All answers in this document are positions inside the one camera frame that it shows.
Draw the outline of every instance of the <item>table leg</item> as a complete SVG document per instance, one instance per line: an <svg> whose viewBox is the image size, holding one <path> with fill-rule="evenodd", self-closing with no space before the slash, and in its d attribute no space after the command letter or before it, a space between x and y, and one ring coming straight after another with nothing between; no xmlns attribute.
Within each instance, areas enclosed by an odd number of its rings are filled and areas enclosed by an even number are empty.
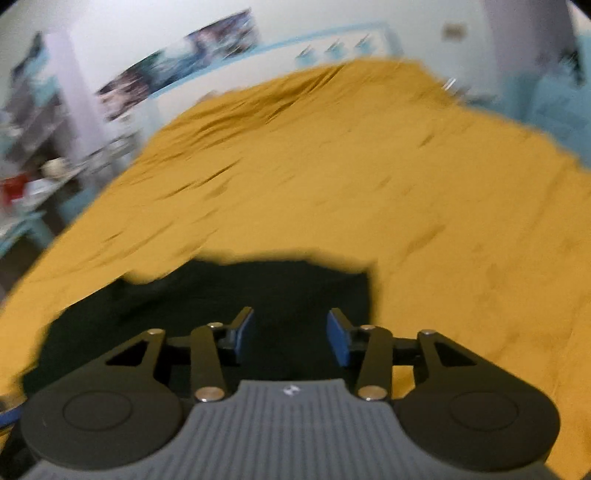
<svg viewBox="0 0 591 480"><path fill-rule="evenodd" d="M26 222L28 225L27 236L29 239L43 250L49 247L55 237L45 222L41 219L29 219Z"/></svg>

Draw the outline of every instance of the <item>mustard bedspread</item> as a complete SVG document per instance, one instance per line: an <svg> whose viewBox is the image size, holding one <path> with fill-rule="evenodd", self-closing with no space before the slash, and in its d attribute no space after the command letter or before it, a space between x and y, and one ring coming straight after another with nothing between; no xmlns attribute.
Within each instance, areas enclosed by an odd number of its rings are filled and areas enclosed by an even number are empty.
<svg viewBox="0 0 591 480"><path fill-rule="evenodd" d="M562 419L550 466L591 469L591 176L417 64L294 73L160 131L8 300L0 391L67 306L195 256L369 268L378 324L437 329L542 389Z"/></svg>

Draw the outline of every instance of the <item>wall poster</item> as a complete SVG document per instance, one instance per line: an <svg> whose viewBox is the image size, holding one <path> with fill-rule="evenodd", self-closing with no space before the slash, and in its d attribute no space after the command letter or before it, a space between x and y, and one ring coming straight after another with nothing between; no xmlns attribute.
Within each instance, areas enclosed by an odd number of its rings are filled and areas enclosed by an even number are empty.
<svg viewBox="0 0 591 480"><path fill-rule="evenodd" d="M96 92L108 121L146 100L150 94L211 64L258 45L251 10L196 30L139 61Z"/></svg>

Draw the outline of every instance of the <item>wall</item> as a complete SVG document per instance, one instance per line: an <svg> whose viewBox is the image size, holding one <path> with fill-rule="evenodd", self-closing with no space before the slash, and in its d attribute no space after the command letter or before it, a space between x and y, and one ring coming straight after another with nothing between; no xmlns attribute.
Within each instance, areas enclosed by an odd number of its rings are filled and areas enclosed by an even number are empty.
<svg viewBox="0 0 591 480"><path fill-rule="evenodd" d="M183 35L252 8L262 41L273 43L324 28L387 21L408 57L442 76L461 76L481 89L496 88L488 24L475 0L20 0L0 18L0 100L7 71L25 54L37 29L71 25L77 58L96 90L115 75ZM442 43L448 22L465 22L463 43Z"/></svg>

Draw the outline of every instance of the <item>light blue trim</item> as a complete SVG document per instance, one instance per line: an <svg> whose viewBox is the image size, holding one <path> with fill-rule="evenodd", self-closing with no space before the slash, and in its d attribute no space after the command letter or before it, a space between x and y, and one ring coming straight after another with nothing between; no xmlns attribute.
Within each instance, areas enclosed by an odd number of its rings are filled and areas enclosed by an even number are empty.
<svg viewBox="0 0 591 480"><path fill-rule="evenodd" d="M18 242L20 237L26 235L37 244L40 249L47 248L53 241L53 234L43 223L43 213L35 212L22 218L5 236L0 240L0 258L4 257L12 246Z"/></svg>
<svg viewBox="0 0 591 480"><path fill-rule="evenodd" d="M177 80L176 82L171 83L170 85L167 85L166 87L160 89L158 92L152 93L152 95L150 95L148 98L156 99L159 96L165 94L166 92L169 92L170 90L173 90L173 89L175 89L187 82L190 82L191 80L199 78L202 75L207 75L208 73L211 73L212 71L217 70L218 68L226 67L228 65L231 65L232 63L236 63L237 61L245 60L249 57L260 55L261 53L266 53L270 50L276 50L277 48L295 45L297 43L314 40L316 38L328 37L330 35L338 35L338 34L342 34L342 33L354 32L354 31L358 31L358 30L376 30L376 29L380 29L384 32L384 36L386 37L386 41L388 43L389 52L390 52L390 54L395 55L394 52L395 51L398 52L399 48L397 46L393 45L394 42L391 38L392 32L389 28L388 23L386 23L386 22L370 22L370 23L366 23L366 24L349 25L347 27L328 28L326 30L320 30L318 32L314 32L311 34L301 35L299 37L290 38L289 40L280 41L277 43L273 43L271 45L261 45L260 47L253 48L249 52L243 53L241 55L237 55L236 57L232 57L231 59L217 61L216 63L211 64L209 67L205 67L204 69L198 70L198 71L192 73L191 75L187 75L186 77L184 77L180 80Z"/></svg>

